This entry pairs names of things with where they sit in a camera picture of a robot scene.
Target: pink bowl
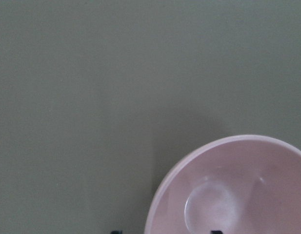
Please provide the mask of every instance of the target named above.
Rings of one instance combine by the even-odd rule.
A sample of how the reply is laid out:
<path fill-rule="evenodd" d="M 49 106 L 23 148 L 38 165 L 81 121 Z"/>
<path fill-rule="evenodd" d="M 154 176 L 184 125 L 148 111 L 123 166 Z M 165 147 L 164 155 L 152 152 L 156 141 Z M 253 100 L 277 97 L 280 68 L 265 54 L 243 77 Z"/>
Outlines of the pink bowl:
<path fill-rule="evenodd" d="M 145 234 L 301 234 L 301 151 L 255 135 L 209 143 L 159 186 Z"/>

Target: bowl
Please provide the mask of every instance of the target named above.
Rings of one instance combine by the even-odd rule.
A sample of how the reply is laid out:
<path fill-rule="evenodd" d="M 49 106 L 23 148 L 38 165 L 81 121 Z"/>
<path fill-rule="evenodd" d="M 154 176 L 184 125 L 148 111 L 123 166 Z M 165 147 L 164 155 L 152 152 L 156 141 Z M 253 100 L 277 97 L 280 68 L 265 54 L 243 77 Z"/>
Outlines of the bowl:
<path fill-rule="evenodd" d="M 144 234 L 301 234 L 301 151 L 267 136 L 209 143 L 166 175 Z"/>

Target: round container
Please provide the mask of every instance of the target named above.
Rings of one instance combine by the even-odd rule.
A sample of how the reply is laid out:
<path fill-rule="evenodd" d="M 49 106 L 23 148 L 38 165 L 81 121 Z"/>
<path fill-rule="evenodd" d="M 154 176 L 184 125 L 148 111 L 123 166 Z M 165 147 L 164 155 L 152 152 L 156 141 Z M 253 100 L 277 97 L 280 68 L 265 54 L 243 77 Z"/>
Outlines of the round container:
<path fill-rule="evenodd" d="M 159 186 L 145 234 L 301 234 L 301 151 L 256 135 L 190 153 Z"/>

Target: black object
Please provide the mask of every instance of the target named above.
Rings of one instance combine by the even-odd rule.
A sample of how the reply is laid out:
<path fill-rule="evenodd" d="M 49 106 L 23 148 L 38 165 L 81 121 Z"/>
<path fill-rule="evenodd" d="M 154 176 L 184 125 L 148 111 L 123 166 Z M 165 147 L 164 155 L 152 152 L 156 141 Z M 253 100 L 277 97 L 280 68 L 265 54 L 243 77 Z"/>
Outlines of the black object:
<path fill-rule="evenodd" d="M 223 234 L 222 231 L 211 231 L 210 234 Z"/>
<path fill-rule="evenodd" d="M 119 230 L 119 231 L 112 231 L 110 234 L 122 234 L 122 230 Z"/>

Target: gray surface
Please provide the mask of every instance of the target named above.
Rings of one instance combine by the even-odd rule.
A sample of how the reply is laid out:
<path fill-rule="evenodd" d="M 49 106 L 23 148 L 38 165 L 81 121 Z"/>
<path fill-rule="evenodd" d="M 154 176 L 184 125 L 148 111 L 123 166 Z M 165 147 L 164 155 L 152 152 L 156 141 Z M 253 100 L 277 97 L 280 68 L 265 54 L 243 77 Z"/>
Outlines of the gray surface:
<path fill-rule="evenodd" d="M 140 234 L 245 133 L 301 149 L 301 1 L 0 1 L 0 234 Z"/>

